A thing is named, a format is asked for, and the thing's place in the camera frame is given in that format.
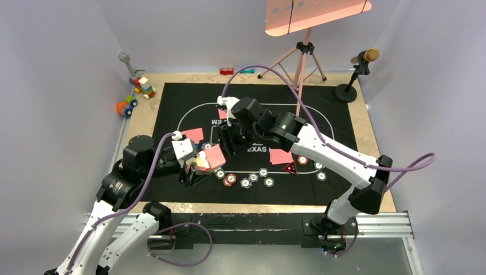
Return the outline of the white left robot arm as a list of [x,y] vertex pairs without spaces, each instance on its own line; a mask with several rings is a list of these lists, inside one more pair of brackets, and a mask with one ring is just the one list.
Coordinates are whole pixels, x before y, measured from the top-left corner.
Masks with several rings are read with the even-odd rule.
[[156,144],[147,135],[133,137],[123,156],[106,175],[96,194],[92,212],[75,246],[62,264],[46,274],[119,274],[122,261],[150,235],[176,226],[171,210],[150,202],[135,222],[117,239],[113,234],[140,202],[153,178],[178,175],[192,186],[225,163],[219,146],[196,148],[181,132],[164,135]]

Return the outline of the red playing card box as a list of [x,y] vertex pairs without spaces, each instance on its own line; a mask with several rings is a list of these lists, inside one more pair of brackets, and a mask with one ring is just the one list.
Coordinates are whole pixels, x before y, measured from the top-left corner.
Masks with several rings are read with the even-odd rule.
[[200,172],[213,172],[225,163],[226,158],[219,144],[200,151],[190,162]]

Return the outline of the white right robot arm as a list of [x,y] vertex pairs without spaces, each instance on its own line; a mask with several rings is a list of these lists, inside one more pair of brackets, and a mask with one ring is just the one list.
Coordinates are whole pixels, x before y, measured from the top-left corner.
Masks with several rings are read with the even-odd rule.
[[305,156],[347,180],[351,187],[327,205],[316,229],[336,233],[359,213],[377,214],[389,180],[392,159],[361,154],[329,139],[305,119],[290,112],[273,115],[256,99],[217,98],[226,113],[218,126],[220,145],[227,158],[243,153],[254,143]]

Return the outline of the red playing card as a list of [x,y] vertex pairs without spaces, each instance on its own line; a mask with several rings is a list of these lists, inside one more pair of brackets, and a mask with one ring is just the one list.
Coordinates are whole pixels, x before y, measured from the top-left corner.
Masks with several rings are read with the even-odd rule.
[[293,156],[291,152],[286,152],[281,149],[271,148],[270,153],[270,163],[272,165],[287,164],[293,162]]
[[204,140],[203,128],[188,129],[182,131],[182,133],[195,144],[199,144]]
[[227,114],[225,111],[218,109],[218,117],[220,120],[226,120],[227,119]]

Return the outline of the red poker chip stack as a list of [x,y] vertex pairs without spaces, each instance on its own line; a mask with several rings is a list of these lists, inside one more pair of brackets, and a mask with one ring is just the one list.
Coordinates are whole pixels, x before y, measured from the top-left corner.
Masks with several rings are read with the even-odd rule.
[[226,187],[231,187],[236,183],[236,181],[237,181],[237,177],[235,174],[227,174],[227,176],[225,176],[223,179],[223,184]]

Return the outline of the red triangular dealer button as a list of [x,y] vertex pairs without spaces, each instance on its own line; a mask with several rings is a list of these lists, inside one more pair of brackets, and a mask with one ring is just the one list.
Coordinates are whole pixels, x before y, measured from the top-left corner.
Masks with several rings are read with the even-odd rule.
[[296,167],[296,165],[295,165],[294,162],[287,164],[284,167],[284,171],[286,171],[286,172],[288,172],[290,174],[293,174],[293,175],[297,175],[298,174],[297,167]]

